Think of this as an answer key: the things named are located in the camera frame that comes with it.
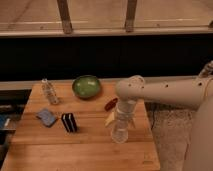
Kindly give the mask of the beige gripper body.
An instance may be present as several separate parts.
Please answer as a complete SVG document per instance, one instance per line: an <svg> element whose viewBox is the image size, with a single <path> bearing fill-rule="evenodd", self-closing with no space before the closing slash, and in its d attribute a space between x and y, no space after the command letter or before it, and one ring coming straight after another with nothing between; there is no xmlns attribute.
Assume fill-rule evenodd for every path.
<svg viewBox="0 0 213 171"><path fill-rule="evenodd" d="M134 116L134 110L137 102L134 100L121 100L119 99L115 108L115 119L131 121Z"/></svg>

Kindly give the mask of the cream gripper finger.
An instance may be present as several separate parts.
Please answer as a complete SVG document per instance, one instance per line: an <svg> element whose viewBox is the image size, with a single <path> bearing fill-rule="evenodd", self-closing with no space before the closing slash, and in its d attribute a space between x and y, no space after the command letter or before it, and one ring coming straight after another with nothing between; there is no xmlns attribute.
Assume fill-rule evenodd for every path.
<svg viewBox="0 0 213 171"><path fill-rule="evenodd" d="M131 125L133 128L136 128L135 122L134 122L134 119L133 119L133 118L130 118L129 123L130 123L130 125Z"/></svg>
<svg viewBox="0 0 213 171"><path fill-rule="evenodd" d="M107 119L105 120L105 126L108 127L110 124L112 124L115 120L115 114L111 113Z"/></svg>

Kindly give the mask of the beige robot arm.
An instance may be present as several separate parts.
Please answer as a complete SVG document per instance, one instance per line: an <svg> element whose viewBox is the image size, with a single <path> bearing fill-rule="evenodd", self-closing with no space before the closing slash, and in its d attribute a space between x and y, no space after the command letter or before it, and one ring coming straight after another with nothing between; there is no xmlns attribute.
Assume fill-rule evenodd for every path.
<svg viewBox="0 0 213 171"><path fill-rule="evenodd" d="M139 99L191 107L197 111L193 121L182 171L213 171L213 60L193 79L146 83L140 75L120 80L115 86L115 110L105 125L113 124L111 138L116 143L128 139Z"/></svg>

